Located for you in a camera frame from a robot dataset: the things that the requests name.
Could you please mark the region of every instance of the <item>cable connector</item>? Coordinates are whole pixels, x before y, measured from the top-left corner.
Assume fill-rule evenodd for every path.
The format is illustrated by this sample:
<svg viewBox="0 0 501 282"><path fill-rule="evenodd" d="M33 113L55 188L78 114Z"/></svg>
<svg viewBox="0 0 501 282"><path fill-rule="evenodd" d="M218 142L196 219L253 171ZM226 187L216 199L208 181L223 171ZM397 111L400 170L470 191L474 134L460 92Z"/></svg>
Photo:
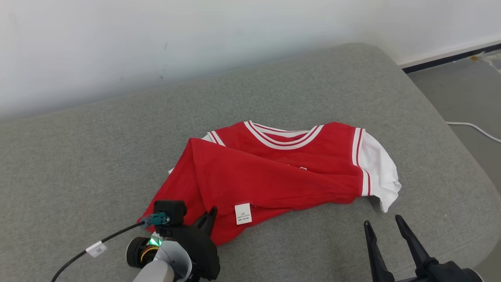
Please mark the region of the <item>cable connector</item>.
<svg viewBox="0 0 501 282"><path fill-rule="evenodd" d="M144 221L144 227L151 225L162 225L170 221L170 218L165 215L164 212L157 212L153 214L148 214L147 216L141 218Z"/></svg>

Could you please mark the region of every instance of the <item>green light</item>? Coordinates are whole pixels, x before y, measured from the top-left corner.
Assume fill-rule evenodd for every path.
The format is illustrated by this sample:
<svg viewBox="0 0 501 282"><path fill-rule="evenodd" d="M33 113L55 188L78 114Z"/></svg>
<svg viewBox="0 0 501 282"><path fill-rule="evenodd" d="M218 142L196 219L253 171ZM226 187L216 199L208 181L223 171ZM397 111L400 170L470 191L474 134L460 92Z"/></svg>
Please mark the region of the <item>green light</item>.
<svg viewBox="0 0 501 282"><path fill-rule="evenodd" d="M150 239L150 245L160 246L153 238Z"/></svg>

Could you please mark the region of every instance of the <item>white cable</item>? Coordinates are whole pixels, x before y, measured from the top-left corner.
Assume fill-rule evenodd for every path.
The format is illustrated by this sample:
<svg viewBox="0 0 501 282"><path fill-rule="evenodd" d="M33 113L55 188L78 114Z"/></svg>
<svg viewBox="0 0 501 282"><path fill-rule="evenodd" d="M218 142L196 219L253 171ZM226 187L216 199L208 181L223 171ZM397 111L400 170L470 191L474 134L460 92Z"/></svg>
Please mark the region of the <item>white cable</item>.
<svg viewBox="0 0 501 282"><path fill-rule="evenodd" d="M446 121L447 124L451 124L451 125L469 125L471 127L474 127L476 130L482 132L485 136L489 137L490 139L496 141L496 142L499 142L501 143L501 140L500 139L497 139L496 137L490 135L489 133L483 131L480 127L476 126L475 124L473 123L469 123L469 122L452 122L452 121Z"/></svg>

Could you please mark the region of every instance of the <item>gray table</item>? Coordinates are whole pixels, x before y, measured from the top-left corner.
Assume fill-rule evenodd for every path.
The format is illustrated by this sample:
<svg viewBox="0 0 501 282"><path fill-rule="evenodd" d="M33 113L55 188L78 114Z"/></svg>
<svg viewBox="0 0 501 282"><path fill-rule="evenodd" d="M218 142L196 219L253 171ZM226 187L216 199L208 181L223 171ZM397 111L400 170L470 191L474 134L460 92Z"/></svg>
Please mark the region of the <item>gray table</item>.
<svg viewBox="0 0 501 282"><path fill-rule="evenodd" d="M2 281L48 281L69 258L133 223L191 136L242 120L284 129L331 121L366 128L395 161L402 190L291 212L218 248L217 281L369 281L371 220L397 279L414 266L394 215L429 253L473 267L501 236L501 199L433 106L379 49L349 44L224 75L0 125ZM85 255L60 281L132 281L127 243Z"/></svg>

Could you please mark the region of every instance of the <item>care label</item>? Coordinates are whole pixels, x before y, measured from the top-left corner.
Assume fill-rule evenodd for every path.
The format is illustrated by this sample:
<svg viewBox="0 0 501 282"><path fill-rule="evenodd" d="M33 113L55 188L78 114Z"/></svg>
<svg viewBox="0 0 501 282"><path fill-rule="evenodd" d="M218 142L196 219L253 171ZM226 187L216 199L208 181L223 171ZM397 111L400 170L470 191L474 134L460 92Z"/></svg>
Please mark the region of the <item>care label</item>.
<svg viewBox="0 0 501 282"><path fill-rule="evenodd" d="M252 222L250 203L236 205L235 214L237 225Z"/></svg>
<svg viewBox="0 0 501 282"><path fill-rule="evenodd" d="M101 241L99 241L99 242L95 243L94 245L85 249L85 251L88 252L89 255L91 255L92 257L99 256L105 250L106 250L106 246Z"/></svg>

